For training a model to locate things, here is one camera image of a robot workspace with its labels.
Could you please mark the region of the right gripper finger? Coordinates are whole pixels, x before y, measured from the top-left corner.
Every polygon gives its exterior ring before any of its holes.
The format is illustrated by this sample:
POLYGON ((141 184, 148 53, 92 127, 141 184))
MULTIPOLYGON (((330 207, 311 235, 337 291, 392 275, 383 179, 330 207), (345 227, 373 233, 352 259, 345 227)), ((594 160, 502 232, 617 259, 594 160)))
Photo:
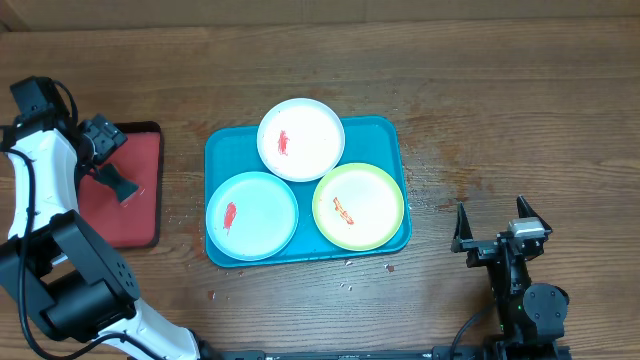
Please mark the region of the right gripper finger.
POLYGON ((464 203, 457 204, 456 227, 453 235, 454 242, 469 242, 473 240, 473 234, 467 217, 464 203))
POLYGON ((532 218, 537 217, 538 214, 529 205, 523 195, 519 195, 516 199, 518 216, 520 218, 532 218))

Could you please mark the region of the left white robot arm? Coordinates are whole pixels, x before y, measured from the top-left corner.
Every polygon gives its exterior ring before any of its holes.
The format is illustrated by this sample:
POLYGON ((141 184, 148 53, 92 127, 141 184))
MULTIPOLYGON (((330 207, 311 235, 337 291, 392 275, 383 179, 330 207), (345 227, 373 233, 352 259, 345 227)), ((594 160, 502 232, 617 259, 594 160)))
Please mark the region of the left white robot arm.
POLYGON ((18 306, 31 349, 48 359, 31 329, 82 348, 100 344, 134 359, 215 359, 192 330, 140 297, 124 258, 78 212, 78 161, 95 142, 65 115, 20 115, 5 129, 2 152, 16 178, 16 205, 1 246, 1 285, 18 306))

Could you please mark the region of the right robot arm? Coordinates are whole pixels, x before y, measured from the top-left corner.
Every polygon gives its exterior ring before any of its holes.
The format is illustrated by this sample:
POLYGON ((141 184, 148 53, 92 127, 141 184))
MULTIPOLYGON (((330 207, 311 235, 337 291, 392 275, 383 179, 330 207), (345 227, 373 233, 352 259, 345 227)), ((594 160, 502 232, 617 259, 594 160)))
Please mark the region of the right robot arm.
POLYGON ((451 359, 540 359, 570 360, 570 348, 557 340, 565 334, 564 321, 570 297, 562 288, 534 283, 527 264, 544 253, 552 228, 529 205, 517 198, 518 217, 493 240, 476 241, 462 203, 451 251, 467 255, 469 268, 487 269, 493 303, 474 314, 458 331, 449 347, 451 359), (462 335, 492 310, 497 311, 501 332, 489 335, 483 344, 460 348, 462 335))

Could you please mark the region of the light blue plate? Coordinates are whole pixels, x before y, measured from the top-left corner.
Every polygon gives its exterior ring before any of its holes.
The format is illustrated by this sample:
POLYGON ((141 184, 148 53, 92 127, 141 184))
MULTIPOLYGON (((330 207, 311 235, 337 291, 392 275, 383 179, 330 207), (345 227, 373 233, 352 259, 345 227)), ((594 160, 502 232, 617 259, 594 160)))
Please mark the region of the light blue plate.
POLYGON ((292 239, 299 209, 291 188, 280 178, 250 171, 223 182, 206 208, 206 229, 213 245, 240 261, 259 261, 292 239))

